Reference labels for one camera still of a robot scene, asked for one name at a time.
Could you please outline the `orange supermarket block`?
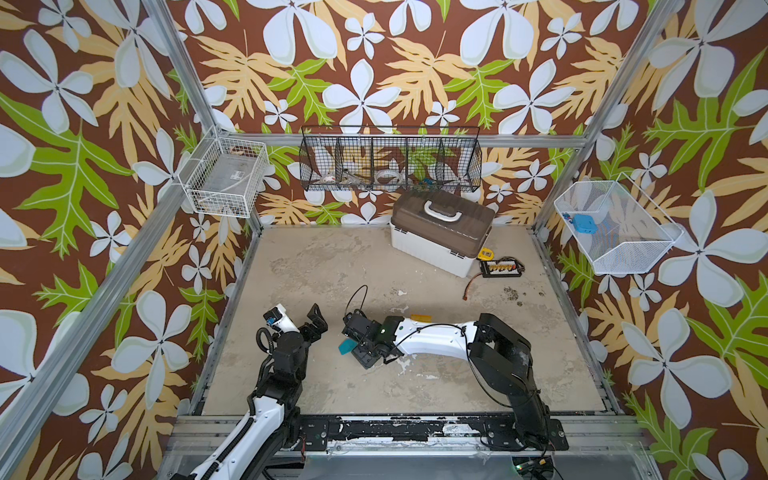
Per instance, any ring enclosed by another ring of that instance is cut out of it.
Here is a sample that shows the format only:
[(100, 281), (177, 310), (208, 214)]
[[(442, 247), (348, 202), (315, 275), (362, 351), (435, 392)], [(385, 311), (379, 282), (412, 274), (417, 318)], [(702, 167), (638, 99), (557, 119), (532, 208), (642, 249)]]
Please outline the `orange supermarket block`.
[(431, 323), (433, 321), (432, 317), (429, 315), (413, 314), (409, 318), (415, 322), (421, 322), (421, 323)]

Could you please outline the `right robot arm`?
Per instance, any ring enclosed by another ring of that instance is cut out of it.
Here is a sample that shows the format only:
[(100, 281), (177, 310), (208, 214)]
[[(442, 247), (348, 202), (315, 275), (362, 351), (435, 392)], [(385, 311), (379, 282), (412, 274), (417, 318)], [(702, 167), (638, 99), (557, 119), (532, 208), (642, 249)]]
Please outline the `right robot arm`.
[(402, 316), (378, 322), (357, 309), (343, 322), (343, 335), (354, 343), (349, 350), (366, 369), (421, 354), (466, 361), (481, 390), (511, 411), (509, 420), (493, 424), (482, 435), (488, 449), (569, 449), (562, 424), (551, 417), (536, 385), (530, 342), (495, 315), (482, 313), (474, 322), (459, 324)]

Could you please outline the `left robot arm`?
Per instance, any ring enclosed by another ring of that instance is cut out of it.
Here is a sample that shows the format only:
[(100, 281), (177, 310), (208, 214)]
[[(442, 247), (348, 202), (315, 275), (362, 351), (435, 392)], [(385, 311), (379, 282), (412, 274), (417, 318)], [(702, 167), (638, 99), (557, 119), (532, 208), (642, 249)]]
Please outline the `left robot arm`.
[(298, 326), (281, 304), (264, 313), (266, 325), (256, 332), (256, 343), (266, 358), (259, 367), (253, 391), (246, 397), (248, 411), (223, 443), (191, 473), (175, 479), (257, 479), (267, 462), (299, 438), (297, 406), (306, 378), (310, 346), (328, 331), (317, 304)]

